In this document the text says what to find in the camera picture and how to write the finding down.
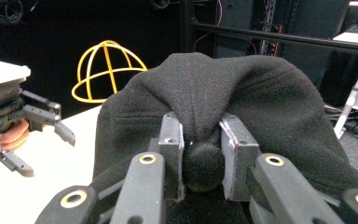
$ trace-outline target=yellow wire frame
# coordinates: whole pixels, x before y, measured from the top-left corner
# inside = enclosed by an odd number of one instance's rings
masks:
[[[104,51],[104,54],[105,54],[105,59],[106,59],[106,63],[107,63],[107,66],[108,66],[108,71],[105,71],[105,72],[101,72],[101,73],[98,73],[98,74],[95,74],[95,75],[90,75],[90,71],[91,71],[91,64],[92,64],[92,61],[95,57],[95,54],[96,52],[98,51],[98,49],[100,47],[103,47],[103,51]],[[121,51],[123,52],[126,60],[127,60],[127,63],[129,65],[128,68],[119,68],[119,69],[112,69],[112,64],[110,62],[110,57],[109,57],[109,53],[108,53],[108,50],[107,50],[107,47],[111,47],[111,48],[115,48],[115,49],[121,49]],[[88,67],[87,67],[87,76],[85,79],[81,79],[81,65],[84,61],[84,59],[86,58],[86,56],[90,53],[90,57],[89,57],[89,63],[88,63]],[[131,60],[128,56],[128,54],[130,54],[130,56],[132,56],[141,66],[142,68],[133,68],[132,67],[132,64],[131,64]],[[140,72],[143,72],[143,71],[147,71],[147,68],[146,66],[144,65],[144,63],[134,54],[132,53],[131,51],[129,51],[128,49],[125,49],[123,47],[121,47],[117,42],[115,41],[112,41],[112,40],[107,40],[107,41],[104,41],[102,43],[100,43],[99,45],[97,46],[94,46],[90,49],[88,49],[83,55],[82,57],[80,58],[80,61],[79,61],[79,64],[77,66],[77,81],[78,83],[72,88],[72,96],[77,99],[78,101],[80,102],[84,102],[84,103],[103,103],[105,101],[105,99],[97,99],[97,100],[93,100],[92,99],[92,95],[91,95],[91,87],[90,87],[90,80],[93,79],[93,78],[96,78],[96,77],[100,77],[102,75],[106,75],[106,74],[109,74],[110,78],[111,78],[111,82],[112,82],[112,87],[113,87],[113,91],[114,93],[117,93],[117,86],[116,86],[116,82],[115,82],[115,77],[114,77],[114,73],[115,72],[123,72],[123,71],[140,71]],[[88,94],[88,97],[89,99],[84,99],[84,98],[81,98],[81,97],[78,97],[76,95],[76,89],[83,83],[86,82],[86,86],[87,86],[87,94]]]

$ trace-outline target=black beanie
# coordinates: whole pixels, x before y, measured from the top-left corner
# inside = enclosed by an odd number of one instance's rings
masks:
[[[358,171],[324,115],[319,92],[295,66],[269,56],[212,59],[189,53],[173,54],[136,75],[103,104],[91,184],[97,191],[125,177],[129,160],[147,151],[170,111],[184,127],[184,179],[191,191],[214,189],[223,179],[217,148],[225,112],[244,123],[263,153],[289,159],[317,190],[339,198],[343,190],[358,188]]]

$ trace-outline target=yellow wire hat frame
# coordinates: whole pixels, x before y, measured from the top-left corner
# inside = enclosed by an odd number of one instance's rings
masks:
[[[92,61],[93,61],[93,59],[95,57],[95,54],[97,53],[98,49],[100,49],[100,48],[103,48],[103,52],[104,52],[104,56],[105,56],[105,59],[106,59],[106,64],[107,64],[108,70],[104,71],[104,72],[101,72],[101,73],[98,73],[98,74],[91,75],[90,72],[91,72]],[[120,49],[123,52],[124,57],[127,60],[128,67],[113,69],[112,64],[110,62],[108,48]],[[89,63],[87,65],[86,78],[82,79],[82,77],[81,77],[82,63],[83,63],[84,59],[87,57],[87,55],[89,55],[89,53],[91,53],[91,55],[89,56]],[[141,65],[141,67],[132,67],[129,55],[132,56],[132,58],[134,58]],[[88,49],[83,54],[83,56],[80,58],[79,64],[77,66],[77,84],[72,88],[72,96],[75,99],[77,99],[78,101],[80,101],[80,102],[101,104],[104,101],[106,101],[106,99],[92,99],[90,81],[92,79],[96,78],[96,77],[100,77],[100,76],[103,76],[103,75],[109,75],[110,80],[112,82],[113,93],[117,93],[117,86],[116,86],[116,82],[115,82],[115,73],[117,73],[117,72],[125,72],[125,71],[143,72],[143,71],[147,71],[147,68],[144,65],[144,63],[134,53],[132,53],[128,49],[125,49],[125,48],[121,47],[115,41],[106,40],[106,41],[102,42],[101,44],[96,45],[96,46]],[[76,95],[76,89],[79,86],[81,86],[82,84],[84,84],[84,83],[86,83],[88,99],[81,98],[81,97]]]

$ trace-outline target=dark wall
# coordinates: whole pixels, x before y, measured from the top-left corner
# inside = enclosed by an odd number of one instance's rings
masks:
[[[148,68],[180,49],[178,4],[155,10],[147,0],[40,0],[30,12],[32,2],[22,2],[25,15],[21,23],[0,24],[0,61],[30,67],[32,74],[21,86],[61,103],[64,118],[96,106],[80,103],[71,95],[79,59],[92,46],[117,41]],[[112,63],[114,67],[126,65],[117,64],[115,58]],[[132,75],[117,74],[118,88]],[[112,92],[104,85],[94,85],[92,90],[101,96]]]

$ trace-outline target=black fabric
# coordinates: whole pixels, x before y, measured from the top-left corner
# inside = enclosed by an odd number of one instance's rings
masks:
[[[262,152],[291,160],[317,190],[338,198],[344,189],[358,188],[358,171],[349,165],[324,116],[319,92],[300,70],[275,57],[212,59],[199,53],[173,54],[108,98],[98,118],[94,177],[147,151],[169,111],[183,124],[188,145],[220,147],[218,121],[228,112],[241,119]],[[185,184],[201,186],[196,191],[213,189],[215,180],[208,185],[197,177],[206,174],[203,164],[223,169],[221,152],[206,147],[205,157],[196,153],[200,157],[188,162],[195,158],[189,148],[184,152],[184,174],[193,177]]]

